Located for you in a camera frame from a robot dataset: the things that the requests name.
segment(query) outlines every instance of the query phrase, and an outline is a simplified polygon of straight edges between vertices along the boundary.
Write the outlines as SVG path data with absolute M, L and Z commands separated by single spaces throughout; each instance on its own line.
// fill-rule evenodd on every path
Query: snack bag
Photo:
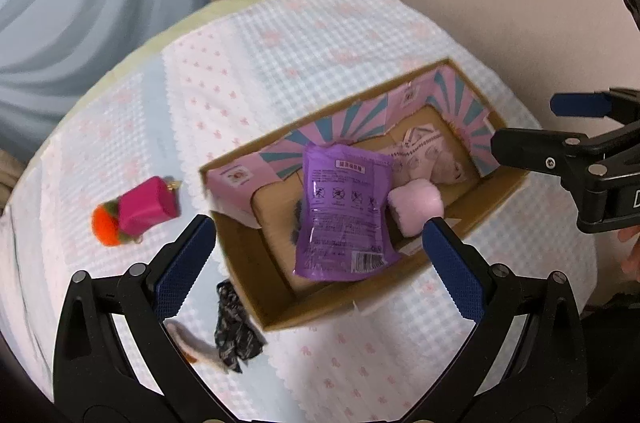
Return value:
M 296 275 L 361 280 L 400 259 L 385 221 L 393 162 L 391 156 L 346 145 L 305 147 Z

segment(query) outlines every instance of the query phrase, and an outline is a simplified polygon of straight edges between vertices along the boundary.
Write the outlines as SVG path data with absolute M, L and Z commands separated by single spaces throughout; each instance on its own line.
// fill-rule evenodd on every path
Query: pink fluffy cube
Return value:
M 386 199 L 404 237 L 418 235 L 429 219 L 444 215 L 440 191 L 428 179 L 414 179 L 394 188 Z
M 118 226 L 131 237 L 140 237 L 152 226 L 178 217 L 174 191 L 159 176 L 149 178 L 120 197 Z

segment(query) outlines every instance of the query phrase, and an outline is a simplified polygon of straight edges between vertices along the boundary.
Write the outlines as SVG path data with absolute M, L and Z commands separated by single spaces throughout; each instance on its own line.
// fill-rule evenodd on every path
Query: barcode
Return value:
M 360 174 L 364 174 L 364 167 L 362 165 L 358 165 L 357 163 L 351 163 L 350 161 L 343 161 L 341 159 L 337 159 L 335 160 L 335 167 L 348 168 L 350 170 L 360 172 Z
M 351 252 L 351 273 L 369 273 L 385 264 L 379 253 Z

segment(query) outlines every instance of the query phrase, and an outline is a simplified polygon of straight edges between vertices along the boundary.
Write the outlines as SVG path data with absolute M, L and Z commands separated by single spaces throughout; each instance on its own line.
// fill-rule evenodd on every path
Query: human hand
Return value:
M 618 240 L 626 243 L 640 233 L 640 226 L 628 226 L 618 232 Z M 636 240 L 636 244 L 631 249 L 631 254 L 620 263 L 622 271 L 626 275 L 633 275 L 640 282 L 640 237 Z

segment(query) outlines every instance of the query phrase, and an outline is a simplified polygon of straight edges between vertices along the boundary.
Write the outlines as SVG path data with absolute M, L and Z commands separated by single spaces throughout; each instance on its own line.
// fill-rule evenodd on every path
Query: open box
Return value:
M 466 181 L 438 186 L 465 237 L 513 193 L 526 172 L 498 167 L 490 140 L 504 127 L 482 94 L 451 61 L 425 66 L 332 104 L 218 158 L 200 169 L 231 279 L 262 329 L 308 322 L 352 301 L 385 294 L 428 265 L 420 239 L 403 239 L 387 216 L 396 250 L 405 255 L 356 282 L 316 282 L 293 275 L 294 209 L 302 197 L 302 148 L 348 143 L 380 150 L 411 127 L 433 124 L 462 165 Z

